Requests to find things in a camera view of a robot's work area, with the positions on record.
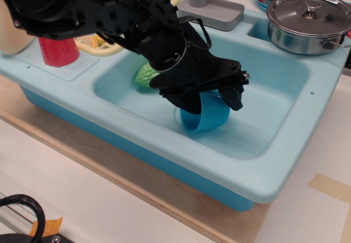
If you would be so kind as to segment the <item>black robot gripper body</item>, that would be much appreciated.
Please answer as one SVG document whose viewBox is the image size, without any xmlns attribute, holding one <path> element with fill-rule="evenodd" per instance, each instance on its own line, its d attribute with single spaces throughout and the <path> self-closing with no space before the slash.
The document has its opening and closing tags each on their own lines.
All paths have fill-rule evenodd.
<svg viewBox="0 0 351 243">
<path fill-rule="evenodd" d="M 249 83 L 249 75 L 238 61 L 210 53 L 212 41 L 204 26 L 200 27 L 201 35 L 189 22 L 183 23 L 183 51 L 157 66 L 150 63 L 160 73 L 151 80 L 150 88 L 158 89 L 160 95 L 201 93 Z"/>
</svg>

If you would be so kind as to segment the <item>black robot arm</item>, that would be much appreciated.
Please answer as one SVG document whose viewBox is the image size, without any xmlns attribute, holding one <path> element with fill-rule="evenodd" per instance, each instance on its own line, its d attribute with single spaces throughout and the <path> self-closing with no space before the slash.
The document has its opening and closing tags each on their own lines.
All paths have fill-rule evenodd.
<svg viewBox="0 0 351 243">
<path fill-rule="evenodd" d="M 15 27 L 64 40 L 96 33 L 145 57 L 157 76 L 150 87 L 192 114 L 202 111 L 200 94 L 217 90 L 233 110 L 249 76 L 238 61 L 216 57 L 207 31 L 192 16 L 177 16 L 171 0 L 4 0 Z"/>
</svg>

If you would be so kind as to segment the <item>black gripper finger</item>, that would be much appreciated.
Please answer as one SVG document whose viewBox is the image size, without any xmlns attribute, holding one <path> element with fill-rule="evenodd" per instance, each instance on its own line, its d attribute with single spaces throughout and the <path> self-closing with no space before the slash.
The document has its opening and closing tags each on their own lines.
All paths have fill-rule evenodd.
<svg viewBox="0 0 351 243">
<path fill-rule="evenodd" d="M 240 110 L 243 107 L 241 97 L 244 88 L 242 86 L 227 86 L 220 88 L 218 92 L 232 110 Z"/>
<path fill-rule="evenodd" d="M 191 114 L 198 115 L 201 113 L 202 104 L 199 93 L 163 94 L 163 97 L 176 107 Z"/>
</svg>

